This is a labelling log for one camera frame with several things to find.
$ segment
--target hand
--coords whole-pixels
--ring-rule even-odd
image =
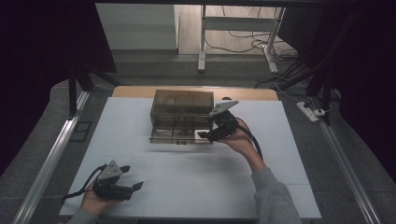
[[[238,124],[248,130],[248,126],[241,119],[236,119]],[[253,146],[249,136],[242,132],[240,129],[236,129],[236,131],[228,137],[221,138],[218,142],[226,144],[234,151],[240,153],[242,156],[247,159],[247,162],[250,165],[250,169],[252,172],[260,170],[265,167],[264,161],[260,157],[259,153],[257,153],[256,149]]]
[[[99,198],[92,189],[93,182],[86,188],[84,198],[81,202],[81,208],[85,209],[97,217],[109,206],[122,202],[121,200],[106,200]]]

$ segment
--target glass box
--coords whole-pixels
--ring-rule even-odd
[[[210,144],[197,133],[212,130],[209,113],[213,105],[213,91],[157,90],[150,112],[150,142]]]

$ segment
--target person's left hand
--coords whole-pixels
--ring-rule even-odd
[[[86,188],[81,208],[99,216],[109,206],[122,202],[121,200],[106,200],[99,198],[92,189],[93,182]]]

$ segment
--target person's right hand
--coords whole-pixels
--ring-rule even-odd
[[[237,119],[238,124],[248,130],[248,126],[241,119]],[[218,142],[226,144],[234,151],[240,153],[242,156],[247,159],[248,164],[250,165],[250,169],[252,172],[260,170],[265,167],[264,161],[260,157],[259,153],[254,148],[253,143],[249,136],[241,131],[240,129],[236,129],[236,131],[225,138],[221,138]]]

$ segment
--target gray sleeve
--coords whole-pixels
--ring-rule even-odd
[[[254,172],[251,178],[260,224],[301,223],[289,190],[276,180],[270,168]]]
[[[87,210],[79,208],[75,215],[66,224],[92,224],[98,217]]]

